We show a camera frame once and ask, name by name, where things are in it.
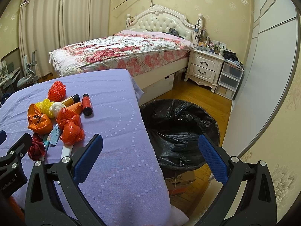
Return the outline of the dark red bag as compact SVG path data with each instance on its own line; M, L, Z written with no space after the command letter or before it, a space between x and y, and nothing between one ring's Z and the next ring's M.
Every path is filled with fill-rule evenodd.
M32 135L32 143L27 150L27 154L33 161L38 161L46 154L43 139L36 133Z

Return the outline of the orange plastic bag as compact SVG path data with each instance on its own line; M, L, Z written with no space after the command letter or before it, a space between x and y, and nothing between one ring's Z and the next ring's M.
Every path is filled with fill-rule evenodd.
M30 104L27 111L27 128L39 135L49 134L52 131L52 121L46 115L41 113L35 104Z

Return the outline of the white blue tube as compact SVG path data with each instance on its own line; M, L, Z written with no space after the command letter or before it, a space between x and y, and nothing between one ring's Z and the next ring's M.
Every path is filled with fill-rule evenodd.
M62 152L61 152L61 160L64 157L71 157L73 145L63 144Z

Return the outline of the light blue card packet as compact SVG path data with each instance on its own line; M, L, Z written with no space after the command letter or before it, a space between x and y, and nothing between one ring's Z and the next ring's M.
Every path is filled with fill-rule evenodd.
M56 146L57 145L57 142L58 140L60 139L60 136L61 136L61 130L59 128L59 125L56 124L54 126L54 128L52 129L52 131L49 133L48 137L47 137L47 141L53 145L53 146Z

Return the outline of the yellow foam net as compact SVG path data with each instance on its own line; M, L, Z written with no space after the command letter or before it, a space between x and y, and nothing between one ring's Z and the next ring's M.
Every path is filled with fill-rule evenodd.
M46 114L49 118L54 118L51 106L54 102L51 102L48 98L45 98L43 101L36 103L35 105L39 108L42 114Z

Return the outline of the white tissue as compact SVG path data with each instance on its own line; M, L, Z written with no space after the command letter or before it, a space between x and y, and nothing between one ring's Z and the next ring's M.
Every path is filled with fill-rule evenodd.
M49 111L53 114L53 116L55 118L57 118L59 112L65 108L66 106L64 104L62 104L61 102L54 102L50 108L49 108Z

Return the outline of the red plastic bag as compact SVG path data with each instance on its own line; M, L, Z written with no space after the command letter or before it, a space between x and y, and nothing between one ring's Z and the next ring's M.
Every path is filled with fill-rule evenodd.
M74 145L84 139L80 115L67 108L62 108L57 116L57 124L62 131L61 140L65 145Z

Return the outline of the orange-red foam net ball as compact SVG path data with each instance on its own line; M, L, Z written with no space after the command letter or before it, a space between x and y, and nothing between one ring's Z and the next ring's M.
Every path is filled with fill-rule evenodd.
M66 86L61 81L55 81L48 92L51 102L60 102L66 96Z

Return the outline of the yellow label brown bottle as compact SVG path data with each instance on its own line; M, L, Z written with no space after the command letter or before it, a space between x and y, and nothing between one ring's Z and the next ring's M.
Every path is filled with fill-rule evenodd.
M69 98L67 98L67 99L65 99L65 100L63 100L63 101L61 101L61 103L62 103L65 107L69 107L69 106L71 106L71 105L73 105L73 104L76 104L76 103L78 103L78 102L80 102L80 97L79 97L78 94L75 94L75 95L73 95L73 96L71 96L71 97L69 97Z

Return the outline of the red bottle black cap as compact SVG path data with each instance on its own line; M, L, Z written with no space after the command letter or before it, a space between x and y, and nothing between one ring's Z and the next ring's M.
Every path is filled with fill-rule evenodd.
M88 94L84 94L82 97L82 107L85 116L90 116L93 113L90 96Z

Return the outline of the black bag lined trash bin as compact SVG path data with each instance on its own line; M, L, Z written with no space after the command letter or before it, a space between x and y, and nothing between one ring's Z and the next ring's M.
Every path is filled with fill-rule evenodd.
M205 159L198 148L206 134L220 143L216 120L202 107L179 99L155 99L140 106L140 113L157 161L165 177L199 169Z

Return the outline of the cluttered desk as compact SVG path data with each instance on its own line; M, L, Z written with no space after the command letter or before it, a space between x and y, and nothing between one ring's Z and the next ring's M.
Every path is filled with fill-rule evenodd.
M1 97L5 94L6 88L11 88L12 93L14 88L12 84L16 81L19 74L21 73L20 67L14 69L12 72L8 73L8 66L5 60L1 61Z

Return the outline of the grey office chair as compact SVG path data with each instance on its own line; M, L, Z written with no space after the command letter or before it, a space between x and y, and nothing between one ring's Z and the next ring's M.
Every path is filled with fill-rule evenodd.
M28 86L37 84L38 81L38 75L35 71L35 66L37 64L37 61L35 59L35 51L32 52L32 61L29 62L27 55L23 57L23 70L24 70L24 77L22 77L17 82L17 89L23 89Z

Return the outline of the purple dotted tablecloth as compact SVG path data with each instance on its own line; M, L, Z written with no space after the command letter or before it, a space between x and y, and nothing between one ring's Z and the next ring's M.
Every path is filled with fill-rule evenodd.
M84 146L95 135L104 147L79 185L107 225L183 225L188 217L170 203L168 190L140 114L141 90L123 69L61 78L67 94L88 94L93 113L81 117Z

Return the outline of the cardboard box on floor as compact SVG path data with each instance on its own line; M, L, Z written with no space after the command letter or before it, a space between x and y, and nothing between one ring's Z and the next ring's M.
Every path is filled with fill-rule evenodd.
M170 196L184 194L187 187L195 181L194 171L187 171L172 178L166 178L165 183Z

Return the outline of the white sliding wardrobe door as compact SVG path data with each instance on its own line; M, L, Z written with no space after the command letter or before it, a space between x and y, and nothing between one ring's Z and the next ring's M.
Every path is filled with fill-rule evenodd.
M254 23L243 81L222 147L241 157L279 111L300 49L300 19L292 0L254 0Z

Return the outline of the beige curtains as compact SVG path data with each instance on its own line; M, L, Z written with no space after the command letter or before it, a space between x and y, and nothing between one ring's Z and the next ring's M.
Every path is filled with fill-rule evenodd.
M108 35L110 0L21 0L20 56L37 61L39 77L53 67L49 52Z

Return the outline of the clear plastic drawer unit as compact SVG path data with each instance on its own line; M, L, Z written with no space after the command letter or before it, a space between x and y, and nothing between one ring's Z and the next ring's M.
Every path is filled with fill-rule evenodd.
M243 73L244 69L240 64L237 65L235 62L224 60L215 93L232 101Z

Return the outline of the white under-bed box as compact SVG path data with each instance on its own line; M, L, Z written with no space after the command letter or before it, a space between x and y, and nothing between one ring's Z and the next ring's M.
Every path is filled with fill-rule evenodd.
M139 100L139 106L165 94L173 89L174 74L169 75L148 87L142 89L143 95Z

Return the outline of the white two-drawer nightstand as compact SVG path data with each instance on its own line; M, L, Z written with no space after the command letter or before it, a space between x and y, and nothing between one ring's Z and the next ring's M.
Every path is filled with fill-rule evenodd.
M184 81L191 79L199 86L210 87L214 93L223 62L224 57L218 54L192 49Z

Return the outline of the black clothes pile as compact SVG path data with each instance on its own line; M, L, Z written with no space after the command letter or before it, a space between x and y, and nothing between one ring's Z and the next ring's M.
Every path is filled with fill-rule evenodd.
M224 57L224 59L226 60L230 60L232 62L238 61L238 57L236 56L235 52L232 52L230 50L223 50L222 56Z

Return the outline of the floral pink quilt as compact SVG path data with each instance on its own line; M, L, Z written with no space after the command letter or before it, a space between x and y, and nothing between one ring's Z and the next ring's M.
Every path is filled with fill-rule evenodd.
M59 77L117 68L138 76L185 58L192 48L191 41L168 33L123 30L53 50L49 63Z

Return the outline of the bottles clutter on nightstand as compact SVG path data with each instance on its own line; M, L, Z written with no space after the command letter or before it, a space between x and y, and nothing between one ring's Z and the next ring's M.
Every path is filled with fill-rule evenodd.
M227 49L225 43L211 40L205 28L203 28L201 33L198 35L197 42L198 46L206 48L207 52L219 54L221 56L223 55L223 51Z

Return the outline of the white bed tufted headboard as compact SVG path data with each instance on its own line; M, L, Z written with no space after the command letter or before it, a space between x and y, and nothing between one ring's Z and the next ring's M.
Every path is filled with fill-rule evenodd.
M125 30L49 52L49 63L59 77L126 69L143 89L187 66L203 25L202 14L192 24L177 11L153 5L135 17L128 14Z

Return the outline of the black item on bed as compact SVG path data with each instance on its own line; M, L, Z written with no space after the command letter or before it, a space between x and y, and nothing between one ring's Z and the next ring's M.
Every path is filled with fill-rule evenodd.
M173 35L173 36L176 36L176 37L179 37L182 39L184 38L184 37L180 36L179 32L176 29L173 29L173 28L170 28L168 33L170 35Z

